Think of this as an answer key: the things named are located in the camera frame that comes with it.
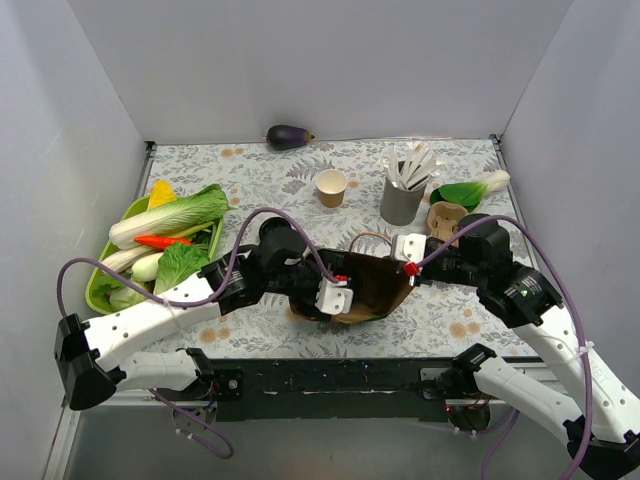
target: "paper cup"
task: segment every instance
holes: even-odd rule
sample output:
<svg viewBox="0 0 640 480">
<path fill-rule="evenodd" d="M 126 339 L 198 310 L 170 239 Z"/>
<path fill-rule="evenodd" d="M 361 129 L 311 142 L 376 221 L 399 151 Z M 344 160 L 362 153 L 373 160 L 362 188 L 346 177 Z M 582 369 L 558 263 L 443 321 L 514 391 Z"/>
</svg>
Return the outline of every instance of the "paper cup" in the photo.
<svg viewBox="0 0 640 480">
<path fill-rule="evenodd" d="M 340 170 L 325 170 L 316 179 L 318 196 L 325 207 L 335 208 L 342 203 L 347 189 L 347 177 Z"/>
</svg>

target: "red chili pepper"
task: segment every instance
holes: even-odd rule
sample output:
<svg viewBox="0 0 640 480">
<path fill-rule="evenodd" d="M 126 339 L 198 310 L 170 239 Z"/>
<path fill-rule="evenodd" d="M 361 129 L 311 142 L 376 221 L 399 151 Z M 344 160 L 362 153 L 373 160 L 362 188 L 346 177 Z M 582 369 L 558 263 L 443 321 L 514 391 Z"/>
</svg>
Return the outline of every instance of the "red chili pepper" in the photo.
<svg viewBox="0 0 640 480">
<path fill-rule="evenodd" d="M 157 248 L 158 250 L 169 248 L 175 243 L 184 243 L 185 245 L 191 245 L 191 241 L 188 238 L 167 238 L 155 237 L 153 235 L 144 235 L 142 237 L 136 237 L 134 240 L 140 245 Z"/>
</svg>

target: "green bowl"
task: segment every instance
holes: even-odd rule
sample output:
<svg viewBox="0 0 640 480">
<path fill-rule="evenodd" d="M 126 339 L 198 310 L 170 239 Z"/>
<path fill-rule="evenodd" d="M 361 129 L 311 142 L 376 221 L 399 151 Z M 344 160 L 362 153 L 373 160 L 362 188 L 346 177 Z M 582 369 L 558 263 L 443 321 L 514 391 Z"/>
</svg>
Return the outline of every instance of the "green bowl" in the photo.
<svg viewBox="0 0 640 480">
<path fill-rule="evenodd" d="M 126 220 L 129 217 L 133 217 L 134 215 L 138 215 L 139 213 L 146 212 L 148 205 L 148 196 L 139 198 L 131 204 L 126 212 L 124 212 L 122 220 Z M 216 249 L 218 248 L 218 242 L 220 241 L 220 234 L 222 233 L 222 225 L 222 218 L 219 218 L 218 220 L 215 220 L 213 222 L 213 226 L 215 227 L 216 231 L 215 234 L 211 236 L 211 242 L 209 243 L 209 260 L 213 260 L 215 258 Z M 111 241 L 108 241 L 98 260 L 102 262 L 109 255 L 112 255 L 117 251 L 118 247 L 111 243 Z M 99 268 L 93 269 L 93 273 L 91 274 L 91 278 L 89 278 L 89 283 L 87 284 L 87 288 L 84 292 L 84 298 L 87 301 L 87 305 L 89 305 L 89 308 L 103 315 L 109 315 L 111 313 L 115 313 L 113 308 L 111 307 L 111 304 L 104 296 L 96 295 L 96 290 L 99 287 L 98 279 L 102 275 L 105 275 L 102 270 L 100 270 Z"/>
</svg>

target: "floral tablecloth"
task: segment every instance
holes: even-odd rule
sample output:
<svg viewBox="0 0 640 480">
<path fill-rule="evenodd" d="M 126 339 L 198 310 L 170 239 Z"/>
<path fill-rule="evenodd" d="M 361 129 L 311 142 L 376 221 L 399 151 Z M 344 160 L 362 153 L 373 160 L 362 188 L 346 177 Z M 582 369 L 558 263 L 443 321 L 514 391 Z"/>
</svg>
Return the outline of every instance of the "floral tablecloth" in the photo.
<svg viewBox="0 0 640 480">
<path fill-rule="evenodd" d="M 147 189 L 166 179 L 177 194 L 190 195 L 220 183 L 235 210 L 225 217 L 219 255 L 231 249 L 244 218 L 261 206 L 288 212 L 318 246 L 346 250 L 363 231 L 388 238 L 426 233 L 427 200 L 434 187 L 479 179 L 500 168 L 489 140 L 427 143 L 445 166 L 427 187 L 415 221 L 406 227 L 389 225 L 380 217 L 384 177 L 379 160 L 392 144 L 398 151 L 413 148 L 410 140 L 317 142 L 287 152 L 270 151 L 265 144 L 159 146 Z M 315 196 L 315 177 L 326 168 L 338 168 L 349 179 L 339 208 L 325 208 Z M 515 216 L 506 191 L 491 195 L 477 211 Z M 244 243 L 257 242 L 258 227 L 267 217 L 253 222 Z M 516 258 L 530 264 L 523 238 L 510 230 Z M 368 237 L 356 250 L 383 256 L 388 247 Z M 285 297 L 267 294 L 258 305 L 184 329 L 147 350 L 171 352 L 193 346 L 214 358 L 449 357 L 476 342 L 501 355 L 534 354 L 479 305 L 473 288 L 436 283 L 415 289 L 388 318 L 351 326 L 306 321 L 292 313 Z"/>
</svg>

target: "gray cup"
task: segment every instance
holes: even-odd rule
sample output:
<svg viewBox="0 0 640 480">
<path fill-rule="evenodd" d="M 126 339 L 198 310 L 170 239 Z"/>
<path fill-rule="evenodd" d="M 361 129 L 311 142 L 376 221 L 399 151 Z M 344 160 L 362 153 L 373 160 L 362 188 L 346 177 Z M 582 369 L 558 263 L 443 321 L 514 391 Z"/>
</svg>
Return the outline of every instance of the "gray cup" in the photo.
<svg viewBox="0 0 640 480">
<path fill-rule="evenodd" d="M 380 215 L 391 225 L 409 225 L 416 218 L 426 188 L 425 185 L 420 190 L 402 190 L 394 187 L 385 176 Z"/>
</svg>

